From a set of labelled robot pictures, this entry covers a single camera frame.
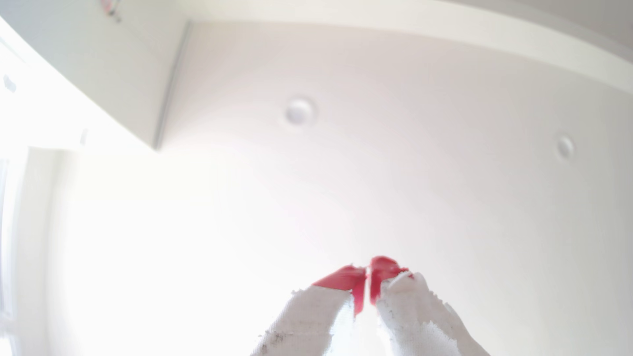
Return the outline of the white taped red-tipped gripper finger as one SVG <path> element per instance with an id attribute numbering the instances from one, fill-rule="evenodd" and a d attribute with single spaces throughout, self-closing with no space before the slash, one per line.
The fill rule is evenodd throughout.
<path id="1" fill-rule="evenodd" d="M 292 295 L 251 355 L 346 355 L 367 269 L 346 265 Z"/>
<path id="2" fill-rule="evenodd" d="M 393 355 L 489 355 L 421 273 L 391 258 L 370 262 L 370 302 Z"/>

